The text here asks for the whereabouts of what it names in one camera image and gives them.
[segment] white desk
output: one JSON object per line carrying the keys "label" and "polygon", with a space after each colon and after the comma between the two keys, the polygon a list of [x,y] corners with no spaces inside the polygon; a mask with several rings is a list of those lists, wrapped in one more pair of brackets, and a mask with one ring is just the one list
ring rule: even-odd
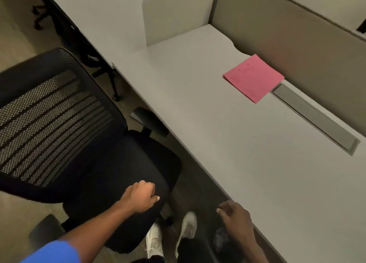
{"label": "white desk", "polygon": [[142,0],[54,0],[102,57],[146,48]]}
{"label": "white desk", "polygon": [[207,25],[121,64],[130,85],[287,262],[365,262],[365,138],[286,81],[361,140],[353,156],[272,94],[252,103],[222,78],[248,57]]}

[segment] blue shirt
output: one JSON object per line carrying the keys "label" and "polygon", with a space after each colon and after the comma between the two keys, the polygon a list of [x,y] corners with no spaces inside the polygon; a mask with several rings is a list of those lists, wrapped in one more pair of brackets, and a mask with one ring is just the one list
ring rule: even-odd
{"label": "blue shirt", "polygon": [[77,250],[65,241],[53,241],[21,263],[80,263]]}

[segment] pink paper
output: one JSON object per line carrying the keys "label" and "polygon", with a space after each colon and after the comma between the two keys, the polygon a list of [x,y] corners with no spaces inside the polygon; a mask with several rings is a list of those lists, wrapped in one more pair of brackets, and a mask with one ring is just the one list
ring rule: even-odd
{"label": "pink paper", "polygon": [[224,77],[254,103],[268,94],[284,76],[253,55],[224,74]]}

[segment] beige floor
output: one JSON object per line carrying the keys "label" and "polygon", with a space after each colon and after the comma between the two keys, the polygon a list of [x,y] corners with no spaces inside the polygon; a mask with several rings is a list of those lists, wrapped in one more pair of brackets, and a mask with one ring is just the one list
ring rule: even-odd
{"label": "beige floor", "polygon": [[[33,28],[35,17],[31,13],[31,6],[40,4],[40,0],[0,0],[0,71],[61,46],[50,18],[41,23],[44,30],[37,31]],[[108,77],[101,76],[97,82],[111,96]],[[119,93],[124,96],[116,103],[124,116],[127,117],[137,106],[146,107],[121,77],[116,78],[116,84]],[[141,126],[130,118],[127,118],[127,123],[130,129],[141,130]],[[176,214],[176,221],[172,227],[163,228],[164,257],[167,263],[173,263],[176,261],[173,250],[184,214],[191,210],[197,213],[197,236],[206,239],[216,214],[216,206],[226,200],[226,196],[172,135],[163,138],[153,134],[152,137],[173,150],[183,165],[169,201]],[[48,214],[54,214],[61,222],[67,218],[60,204],[41,204],[0,192],[0,262],[16,263],[29,255],[31,249],[27,237],[34,226]],[[260,236],[257,239],[270,261],[280,262],[268,244]],[[104,248],[95,262],[129,263],[144,257],[144,249],[144,241],[128,255],[120,255]]]}

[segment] white shoe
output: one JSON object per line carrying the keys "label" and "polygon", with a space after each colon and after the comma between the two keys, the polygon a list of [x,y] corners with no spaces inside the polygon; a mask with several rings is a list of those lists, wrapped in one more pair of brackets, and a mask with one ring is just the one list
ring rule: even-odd
{"label": "white shoe", "polygon": [[146,251],[148,252],[148,258],[153,255],[159,255],[164,257],[162,253],[162,234],[158,224],[153,224],[149,232],[146,235]]}
{"label": "white shoe", "polygon": [[182,231],[175,247],[175,257],[178,258],[178,247],[182,238],[193,239],[197,230],[197,216],[194,212],[188,212],[182,222]]}

